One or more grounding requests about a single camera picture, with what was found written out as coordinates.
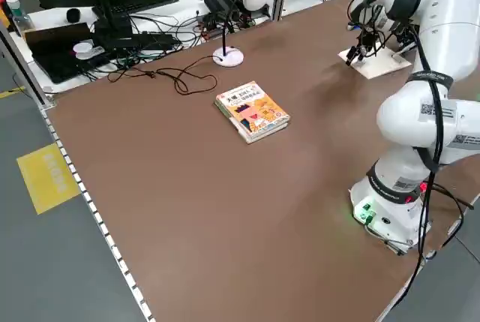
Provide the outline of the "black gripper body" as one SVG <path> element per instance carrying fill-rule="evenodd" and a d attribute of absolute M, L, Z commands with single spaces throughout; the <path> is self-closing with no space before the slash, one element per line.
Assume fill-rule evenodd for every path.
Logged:
<path fill-rule="evenodd" d="M 365 48 L 366 50 L 372 50 L 374 47 L 377 46 L 377 42 L 380 40 L 380 34 L 378 31 L 361 29 L 357 40 L 357 48 Z"/>
<path fill-rule="evenodd" d="M 398 43 L 398 52 L 408 52 L 416 47 L 415 27 L 397 27 L 395 37 Z"/>

